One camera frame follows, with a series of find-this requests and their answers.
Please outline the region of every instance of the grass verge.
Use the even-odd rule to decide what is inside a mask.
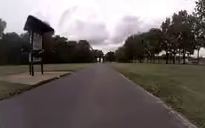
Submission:
[[[56,65],[45,65],[45,71],[78,71],[90,66],[90,64],[56,64]],[[35,71],[40,71],[40,66],[35,66]],[[17,74],[22,72],[27,72],[28,66],[0,66],[0,76],[6,76],[11,74]],[[0,81],[0,100],[10,98],[14,95],[21,94],[25,91],[31,90],[35,87],[38,87],[42,84],[50,82],[58,78],[49,79],[42,81],[35,85],[26,85],[26,84],[16,84],[5,81]]]
[[[112,64],[136,84],[205,128],[205,66]]]

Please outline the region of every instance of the sky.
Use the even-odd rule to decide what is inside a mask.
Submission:
[[[194,10],[196,0],[0,0],[6,32],[23,33],[28,15],[49,23],[69,40],[114,51],[132,34],[160,27],[174,12]]]

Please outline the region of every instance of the tree line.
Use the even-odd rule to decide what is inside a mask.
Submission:
[[[167,64],[185,64],[187,56],[197,50],[199,63],[201,48],[205,48],[205,0],[196,2],[192,14],[179,11],[166,18],[160,28],[131,35],[114,55],[119,62],[165,59]]]
[[[28,33],[5,33],[6,22],[0,18],[0,65],[28,64],[30,37]],[[65,37],[45,34],[44,63],[89,63],[101,60],[101,50],[92,49],[87,40],[70,41]]]

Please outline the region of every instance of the paved path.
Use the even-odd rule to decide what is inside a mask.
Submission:
[[[1,128],[185,128],[156,98],[108,65],[0,102]]]

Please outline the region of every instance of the foliage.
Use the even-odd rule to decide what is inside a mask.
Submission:
[[[4,33],[6,22],[0,19],[0,65],[27,64],[31,50],[28,33]],[[89,63],[103,58],[101,50],[92,49],[87,40],[68,41],[61,36],[43,35],[44,63]]]
[[[105,60],[106,60],[106,61],[109,61],[109,62],[115,61],[115,53],[114,53],[114,52],[108,52],[108,53],[105,55]]]

